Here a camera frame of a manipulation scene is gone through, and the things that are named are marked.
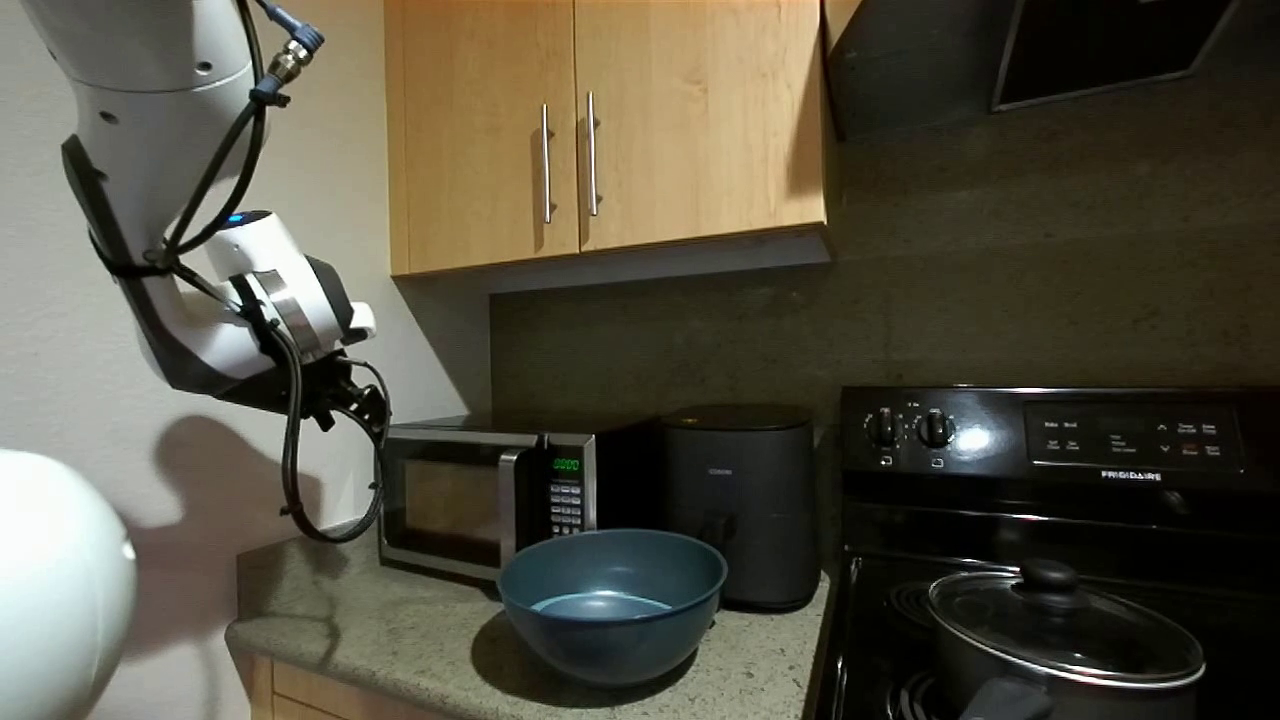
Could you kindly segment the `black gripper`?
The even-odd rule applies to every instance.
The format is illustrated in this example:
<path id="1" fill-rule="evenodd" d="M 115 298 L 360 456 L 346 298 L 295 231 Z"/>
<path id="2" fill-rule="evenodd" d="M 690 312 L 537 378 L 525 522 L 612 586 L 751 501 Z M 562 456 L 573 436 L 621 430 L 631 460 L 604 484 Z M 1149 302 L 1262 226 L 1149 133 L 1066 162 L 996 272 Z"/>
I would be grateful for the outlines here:
<path id="1" fill-rule="evenodd" d="M 319 433 L 331 433 L 334 422 L 351 422 L 368 441 L 381 441 L 393 422 L 393 395 L 368 360 L 324 357 L 305 370 L 305 415 Z"/>

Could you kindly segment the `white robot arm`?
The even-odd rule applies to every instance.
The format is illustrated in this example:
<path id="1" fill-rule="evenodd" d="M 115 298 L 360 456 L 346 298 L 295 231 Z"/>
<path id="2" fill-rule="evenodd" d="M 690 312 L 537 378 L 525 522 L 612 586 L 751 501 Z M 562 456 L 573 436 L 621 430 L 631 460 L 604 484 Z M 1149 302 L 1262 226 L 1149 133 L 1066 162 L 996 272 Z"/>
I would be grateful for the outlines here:
<path id="1" fill-rule="evenodd" d="M 285 415 L 386 433 L 351 357 L 371 308 L 285 222 L 244 200 L 264 122 L 324 49 L 275 0 L 21 0 L 77 98 L 61 145 L 89 245 L 159 380 Z M 134 547 L 77 470 L 0 454 L 0 716 L 83 720 L 134 609 Z"/>

